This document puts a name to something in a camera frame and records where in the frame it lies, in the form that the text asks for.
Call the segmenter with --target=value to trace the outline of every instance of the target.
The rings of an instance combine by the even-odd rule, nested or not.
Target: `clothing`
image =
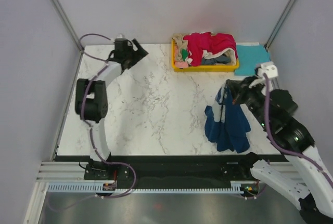
[[[250,148],[246,132],[251,130],[240,105],[233,104],[230,89],[223,85],[215,98],[213,106],[205,109],[207,116],[204,132],[210,142],[217,143],[217,150],[230,149],[237,153]]]
[[[174,46],[173,51],[174,51],[173,56],[176,57],[178,55],[178,47]]]
[[[188,51],[187,50],[185,50],[185,49],[183,49],[182,50],[182,58],[183,58],[183,60],[185,61],[185,59],[188,57]]]
[[[182,50],[183,49],[187,50],[187,45],[188,45],[188,41],[183,39],[185,35],[186,34],[184,33],[175,33],[172,35],[172,39],[176,42],[176,45],[178,47],[178,54],[177,56],[175,56],[175,62],[183,61]]]
[[[230,34],[218,33],[212,35],[211,32],[192,33],[184,36],[184,40],[188,41],[187,50],[190,54],[189,57],[193,59],[191,65],[194,67],[201,64],[204,50],[207,53],[211,52],[212,55],[217,53],[223,54],[230,50],[232,52],[230,56],[231,63],[236,64],[236,59],[238,58],[236,42]]]
[[[178,68],[188,68],[188,63],[185,61],[176,61],[175,66]]]
[[[185,59],[185,62],[187,62],[188,64],[191,64],[192,61],[193,61],[193,59],[191,59],[191,58],[186,58],[186,59]]]
[[[213,65],[213,64],[217,64],[217,63],[219,63],[219,64],[228,64],[230,62],[231,62],[231,58],[222,54],[219,57],[214,58],[214,59],[205,59],[205,58],[203,58],[201,60],[201,65]]]

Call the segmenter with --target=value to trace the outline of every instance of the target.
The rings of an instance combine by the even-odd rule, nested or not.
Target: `pink cloth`
[[[175,66],[178,68],[188,68],[188,63],[185,61],[175,62]]]
[[[192,33],[184,36],[184,40],[188,41],[187,50],[189,57],[193,59],[191,65],[194,67],[201,64],[203,50],[217,54],[227,48],[231,48],[235,51],[236,58],[238,58],[236,42],[234,37],[230,34],[218,33],[212,36],[211,32]]]

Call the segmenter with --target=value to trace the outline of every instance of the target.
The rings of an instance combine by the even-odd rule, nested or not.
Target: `blue cloth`
[[[207,116],[204,132],[211,142],[217,143],[217,151],[230,149],[237,153],[250,148],[246,132],[251,130],[240,105],[233,105],[231,91],[222,86],[213,106],[205,109]]]
[[[213,65],[213,64],[228,64],[231,62],[231,58],[225,56],[224,54],[222,54],[221,56],[218,56],[217,58],[213,58],[213,59],[205,59],[202,58],[201,59],[201,65]]]
[[[253,76],[257,64],[269,62],[270,54],[264,46],[236,46],[239,60],[239,68],[235,71],[238,76]]]

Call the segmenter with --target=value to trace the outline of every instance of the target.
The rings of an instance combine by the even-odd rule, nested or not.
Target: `yellow plastic bin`
[[[171,41],[171,66],[175,72],[234,72],[239,68],[239,60],[236,65],[199,65],[197,67],[178,68],[175,66],[175,41]]]

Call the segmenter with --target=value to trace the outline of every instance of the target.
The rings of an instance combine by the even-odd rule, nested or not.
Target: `metal floor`
[[[55,208],[87,196],[48,193]],[[304,224],[297,209],[267,187],[257,200],[225,194],[132,194],[119,199],[89,199],[62,213],[44,208],[45,224]]]

